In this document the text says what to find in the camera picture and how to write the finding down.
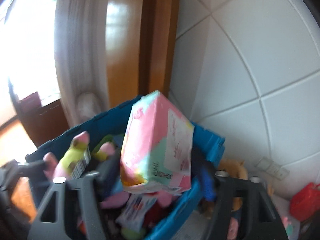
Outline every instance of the blue plastic bin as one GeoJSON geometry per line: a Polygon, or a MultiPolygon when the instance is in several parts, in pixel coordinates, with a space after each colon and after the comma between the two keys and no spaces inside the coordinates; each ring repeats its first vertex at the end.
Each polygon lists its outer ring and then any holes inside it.
{"type": "MultiPolygon", "coordinates": [[[[60,160],[68,150],[73,137],[85,130],[90,134],[90,150],[93,150],[107,134],[125,133],[132,105],[140,100],[140,98],[141,96],[138,96],[131,101],[124,102],[107,112],[98,114],[81,125],[69,129],[54,140],[41,145],[33,154],[27,155],[26,161],[30,163],[42,160],[48,152],[52,152],[57,159],[60,160]]],[[[219,137],[209,130],[203,129],[195,123],[194,125],[193,144],[198,146],[206,154],[207,160],[213,162],[215,166],[218,166],[224,151],[224,138],[219,137]]],[[[47,190],[48,180],[44,174],[39,174],[36,178],[30,178],[29,184],[35,205],[38,207],[47,190]]],[[[184,192],[177,200],[171,214],[161,220],[145,239],[170,239],[187,220],[201,198],[202,193],[199,182],[194,178],[191,189],[184,192]]]]}

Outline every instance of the brown furniture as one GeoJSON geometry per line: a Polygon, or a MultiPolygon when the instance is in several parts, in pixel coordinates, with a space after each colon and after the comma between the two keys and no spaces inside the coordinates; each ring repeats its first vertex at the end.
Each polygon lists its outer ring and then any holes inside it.
{"type": "Polygon", "coordinates": [[[179,0],[109,0],[106,26],[110,106],[160,90],[168,96],[179,0]]]}
{"type": "Polygon", "coordinates": [[[69,129],[60,99],[26,114],[21,114],[19,119],[36,147],[58,137],[69,129]]]}

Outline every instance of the wooden floor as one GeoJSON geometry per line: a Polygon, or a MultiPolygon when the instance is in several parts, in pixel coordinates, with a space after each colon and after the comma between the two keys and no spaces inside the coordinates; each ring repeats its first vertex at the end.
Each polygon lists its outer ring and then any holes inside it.
{"type": "MultiPolygon", "coordinates": [[[[36,150],[19,120],[14,121],[0,131],[0,166],[15,159],[25,162],[25,156],[36,150]]],[[[28,178],[21,178],[12,195],[12,202],[30,216],[36,216],[36,208],[32,200],[28,178]]]]}

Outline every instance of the wooden door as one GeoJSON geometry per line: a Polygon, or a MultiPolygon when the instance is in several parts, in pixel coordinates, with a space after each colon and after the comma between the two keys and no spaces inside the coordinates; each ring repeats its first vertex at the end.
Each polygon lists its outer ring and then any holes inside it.
{"type": "Polygon", "coordinates": [[[179,0],[109,0],[106,26],[110,106],[160,90],[168,96],[179,0]]]}

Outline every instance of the pink package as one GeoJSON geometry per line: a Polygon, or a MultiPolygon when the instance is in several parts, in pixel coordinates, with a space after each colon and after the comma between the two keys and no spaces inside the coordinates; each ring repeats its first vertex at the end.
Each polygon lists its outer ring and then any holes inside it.
{"type": "Polygon", "coordinates": [[[121,151],[124,190],[134,194],[166,190],[177,195],[189,190],[193,130],[159,91],[135,103],[121,151]]]}

